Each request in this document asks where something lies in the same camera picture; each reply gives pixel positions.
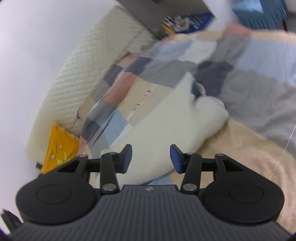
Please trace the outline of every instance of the white wall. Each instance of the white wall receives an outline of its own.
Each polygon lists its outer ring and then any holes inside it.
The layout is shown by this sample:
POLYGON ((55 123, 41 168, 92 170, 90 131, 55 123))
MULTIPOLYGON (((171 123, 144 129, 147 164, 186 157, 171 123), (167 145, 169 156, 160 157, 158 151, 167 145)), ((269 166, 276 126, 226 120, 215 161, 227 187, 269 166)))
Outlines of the white wall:
MULTIPOLYGON (((0 208, 38 171, 25 146, 52 80, 114 0, 0 1, 0 208)), ((7 231, 0 221, 2 230, 7 231)))
POLYGON ((203 0, 210 9, 215 19, 210 23, 207 30, 219 31, 231 23, 237 23, 237 16, 231 10, 231 6, 237 0, 203 0))
POLYGON ((292 13, 296 13, 296 0, 286 0, 288 9, 292 13))

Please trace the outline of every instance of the patchwork quilt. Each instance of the patchwork quilt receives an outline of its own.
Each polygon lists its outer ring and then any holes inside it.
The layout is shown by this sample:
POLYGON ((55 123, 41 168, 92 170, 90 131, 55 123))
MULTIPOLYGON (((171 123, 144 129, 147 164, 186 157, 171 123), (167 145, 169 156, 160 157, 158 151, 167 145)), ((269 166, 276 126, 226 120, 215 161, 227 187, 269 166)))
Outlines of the patchwork quilt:
MULTIPOLYGON (((210 57, 215 41, 173 37, 156 43, 129 66, 113 65, 92 95, 94 104, 85 120, 78 154, 93 158, 145 119, 179 84, 186 72, 210 57)), ((201 92, 192 82, 192 93, 201 92)))

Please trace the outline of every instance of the yellow cushion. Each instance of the yellow cushion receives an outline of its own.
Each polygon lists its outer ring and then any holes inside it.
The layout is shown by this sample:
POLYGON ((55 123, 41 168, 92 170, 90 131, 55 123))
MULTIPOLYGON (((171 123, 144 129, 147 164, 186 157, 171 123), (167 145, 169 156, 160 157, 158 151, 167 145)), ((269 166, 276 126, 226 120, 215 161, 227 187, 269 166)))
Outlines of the yellow cushion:
POLYGON ((57 123, 52 123, 49 144, 41 172, 43 174, 76 157, 78 138, 57 123))

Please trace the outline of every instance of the cable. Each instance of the cable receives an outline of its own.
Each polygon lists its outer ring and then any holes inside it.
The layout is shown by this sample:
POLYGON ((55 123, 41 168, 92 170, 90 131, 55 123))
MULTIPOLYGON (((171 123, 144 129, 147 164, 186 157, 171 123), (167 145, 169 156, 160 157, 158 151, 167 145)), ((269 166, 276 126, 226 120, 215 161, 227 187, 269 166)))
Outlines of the cable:
POLYGON ((289 144, 289 142, 290 142, 290 140, 291 140, 291 138, 292 138, 292 135, 293 135, 293 133, 294 133, 295 128, 296 128, 296 125, 294 126, 294 129, 293 129, 292 134, 291 134, 291 136, 290 136, 290 138, 289 138, 289 140, 288 140, 288 143, 287 143, 287 145, 286 145, 286 147, 285 147, 285 149, 284 149, 284 151, 283 151, 281 157, 279 158, 279 160, 278 160, 278 162, 277 162, 277 164, 276 164, 274 170, 272 171, 272 173, 271 173, 269 179, 271 179, 271 177, 272 177, 272 175, 274 174, 274 172, 275 172, 275 170, 276 170, 276 168, 277 168, 277 166, 278 166, 278 164, 279 164, 281 158, 283 157, 283 154, 285 153, 285 151, 286 151, 286 149, 287 149, 287 147, 288 147, 288 144, 289 144))

